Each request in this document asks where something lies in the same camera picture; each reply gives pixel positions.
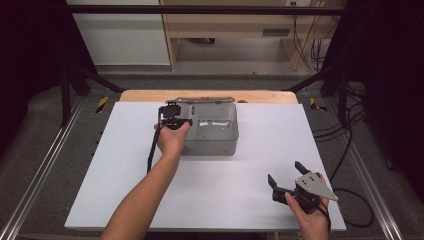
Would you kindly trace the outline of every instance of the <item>gray plastic box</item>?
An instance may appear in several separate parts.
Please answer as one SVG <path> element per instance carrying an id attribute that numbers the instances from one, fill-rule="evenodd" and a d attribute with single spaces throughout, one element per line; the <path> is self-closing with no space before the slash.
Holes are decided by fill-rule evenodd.
<path id="1" fill-rule="evenodd" d="M 231 156 L 239 137 L 234 103 L 178 103 L 181 118 L 192 119 L 182 155 Z"/>

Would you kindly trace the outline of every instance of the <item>white table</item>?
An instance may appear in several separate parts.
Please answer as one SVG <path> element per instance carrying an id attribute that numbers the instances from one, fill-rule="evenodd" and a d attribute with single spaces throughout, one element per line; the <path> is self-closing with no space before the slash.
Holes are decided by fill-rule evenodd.
<path id="1" fill-rule="evenodd" d="M 160 102 L 118 102 L 65 227 L 102 230 L 125 195 L 145 176 Z M 183 156 L 151 231 L 298 229 L 288 206 L 272 201 L 267 174 L 293 189 L 294 162 L 324 174 L 302 105 L 237 104 L 240 137 L 234 156 Z M 153 160 L 160 156 L 157 149 Z M 329 205 L 332 230 L 346 230 Z"/>

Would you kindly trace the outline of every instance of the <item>aluminum floor strip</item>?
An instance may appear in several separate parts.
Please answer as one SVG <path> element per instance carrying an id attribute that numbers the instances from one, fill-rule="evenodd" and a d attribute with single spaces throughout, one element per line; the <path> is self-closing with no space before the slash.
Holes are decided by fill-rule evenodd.
<path id="1" fill-rule="evenodd" d="M 337 106 L 333 98 L 325 98 L 325 102 L 328 106 L 330 113 L 332 114 L 334 120 L 340 124 L 337 117 Z M 347 145 L 349 140 L 349 133 L 343 134 L 343 140 Z M 362 160 L 358 149 L 355 146 L 355 141 L 352 139 L 350 145 L 349 153 L 352 156 L 352 163 L 355 168 L 356 174 L 358 174 L 359 180 L 361 181 L 362 187 L 364 188 L 365 194 L 367 194 L 370 205 L 372 206 L 375 216 L 377 217 L 381 228 L 386 235 L 387 239 L 391 240 L 401 240 L 403 239 L 402 234 L 399 231 L 399 228 L 393 219 L 392 214 L 390 213 L 389 208 L 386 205 L 380 191 L 378 190 L 377 185 L 372 179 L 370 173 L 367 170 L 367 167 Z"/>
<path id="2" fill-rule="evenodd" d="M 32 179 L 30 185 L 28 186 L 24 196 L 16 207 L 12 217 L 9 219 L 5 227 L 2 229 L 0 234 L 1 240 L 13 240 L 16 238 L 19 230 L 25 221 L 29 211 L 31 210 L 32 205 L 34 204 L 49 172 L 52 168 L 54 162 L 56 161 L 57 156 L 62 149 L 63 144 L 66 141 L 66 138 L 69 135 L 78 115 L 80 113 L 81 107 L 85 101 L 85 97 L 77 97 L 75 104 L 72 108 L 72 114 L 69 118 L 68 123 L 59 129 L 58 134 L 56 135 L 55 140 L 53 141 L 50 149 L 48 150 L 46 156 L 43 159 L 40 167 L 37 170 L 34 178 Z"/>

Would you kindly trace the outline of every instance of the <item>human arm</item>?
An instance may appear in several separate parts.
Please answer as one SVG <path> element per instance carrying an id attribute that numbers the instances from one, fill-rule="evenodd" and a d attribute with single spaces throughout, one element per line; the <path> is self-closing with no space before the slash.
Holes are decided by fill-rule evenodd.
<path id="1" fill-rule="evenodd" d="M 178 168 L 190 125 L 171 130 L 163 127 L 158 139 L 162 156 L 150 172 L 127 194 L 113 213 L 101 239 L 142 239 L 149 229 Z"/>
<path id="2" fill-rule="evenodd" d="M 306 214 L 296 199 L 289 193 L 285 193 L 287 204 L 299 224 L 302 237 L 305 240 L 327 240 L 328 239 L 328 220 L 321 211 L 315 210 L 311 214 Z M 326 211 L 329 200 L 321 198 L 320 208 Z"/>

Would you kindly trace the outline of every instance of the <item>person's right hand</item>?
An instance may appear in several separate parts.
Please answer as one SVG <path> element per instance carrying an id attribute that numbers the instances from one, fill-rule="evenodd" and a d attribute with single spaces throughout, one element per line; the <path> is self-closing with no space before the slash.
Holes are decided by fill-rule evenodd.
<path id="1" fill-rule="evenodd" d="M 180 154 L 184 147 L 184 141 L 190 130 L 190 124 L 185 122 L 179 129 L 172 130 L 164 126 L 160 130 L 158 147 L 162 154 Z"/>
<path id="2" fill-rule="evenodd" d="M 325 184 L 324 178 L 321 176 L 321 181 Z M 287 205 L 289 205 L 293 214 L 296 216 L 297 223 L 299 224 L 302 237 L 305 240 L 327 240 L 328 239 L 328 220 L 322 212 L 315 210 L 311 214 L 306 214 L 296 199 L 289 193 L 285 193 Z M 324 211 L 325 208 L 322 204 L 328 207 L 329 200 L 321 198 L 322 203 L 320 208 Z"/>

